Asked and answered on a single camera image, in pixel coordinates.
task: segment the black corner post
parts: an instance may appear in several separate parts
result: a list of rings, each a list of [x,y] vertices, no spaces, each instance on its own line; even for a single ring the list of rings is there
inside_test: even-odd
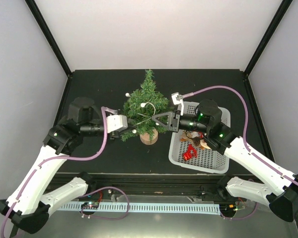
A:
[[[248,63],[244,73],[246,76],[249,76],[251,71],[253,70],[254,66],[256,65],[257,61],[259,60],[260,56],[262,55],[265,47],[267,46],[270,38],[273,36],[276,28],[278,27],[280,21],[282,20],[283,16],[285,15],[288,7],[292,3],[293,0],[283,0],[280,4],[278,10],[273,17],[273,20],[269,24],[262,40],[260,41],[255,53],[253,54],[250,62]]]
[[[46,24],[39,7],[37,6],[35,0],[25,0],[26,4],[28,5],[29,9],[31,10],[36,22],[39,24],[44,36],[46,37],[47,41],[49,42],[55,56],[59,60],[65,74],[67,77],[70,77],[72,75],[72,71],[70,70],[68,64],[66,63],[66,60],[56,43],[48,25]]]

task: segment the cable connector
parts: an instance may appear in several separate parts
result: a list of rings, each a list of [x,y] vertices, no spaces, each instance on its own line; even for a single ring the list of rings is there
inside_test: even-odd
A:
[[[173,93],[171,94],[171,98],[174,105],[181,104],[181,116],[183,116],[183,110],[184,110],[184,104],[183,104],[183,96],[179,93]]]

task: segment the black tabletop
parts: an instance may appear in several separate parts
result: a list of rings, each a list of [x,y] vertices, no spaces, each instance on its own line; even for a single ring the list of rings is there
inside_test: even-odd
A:
[[[157,91],[171,100],[171,94],[186,94],[199,89],[225,85],[237,90],[246,100],[249,108],[247,141],[259,152],[263,146],[259,137],[249,99],[243,83],[242,72],[237,69],[154,69],[154,80]],[[100,108],[106,106],[121,109],[126,101],[125,93],[132,93],[140,87],[145,76],[144,70],[76,70],[73,74],[65,101],[61,105],[62,115],[67,114],[69,104],[76,97],[92,98]],[[239,98],[232,92],[217,89],[193,96],[186,101],[199,102],[210,98],[218,106],[226,108],[231,115],[231,129],[236,135],[242,135],[244,109]],[[159,175],[194,175],[204,172],[190,170],[174,165],[169,161],[171,132],[159,134],[154,145],[144,145],[138,137],[122,142],[120,139],[108,141],[102,155],[87,162],[66,161],[59,173],[104,174],[159,174]],[[73,153],[73,156],[86,157],[95,154],[101,145],[102,137],[86,138],[84,143]],[[248,175],[245,168],[230,160],[228,174]]]

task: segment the gray plastic basket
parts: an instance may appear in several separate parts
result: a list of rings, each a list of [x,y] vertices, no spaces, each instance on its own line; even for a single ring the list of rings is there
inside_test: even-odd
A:
[[[184,102],[184,113],[185,114],[195,114],[194,110],[199,103],[195,102]],[[225,108],[220,108],[222,111],[221,121],[230,126],[230,113]],[[183,130],[179,130],[178,133],[173,133],[171,138],[170,150],[169,150],[169,160],[175,165],[182,166],[184,168],[203,171],[207,173],[214,174],[224,174],[228,170],[229,158],[221,155],[217,151],[212,151],[208,149],[198,149],[197,158],[192,158],[185,161],[182,158],[182,154],[188,149],[190,142],[180,141],[180,136]]]

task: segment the red toy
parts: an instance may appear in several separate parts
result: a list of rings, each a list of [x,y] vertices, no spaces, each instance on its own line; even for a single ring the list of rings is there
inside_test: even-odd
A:
[[[194,149],[194,147],[190,144],[189,147],[188,147],[187,152],[183,153],[182,157],[185,161],[188,161],[188,160],[192,159],[192,157],[197,158],[198,157],[198,151],[196,149]]]

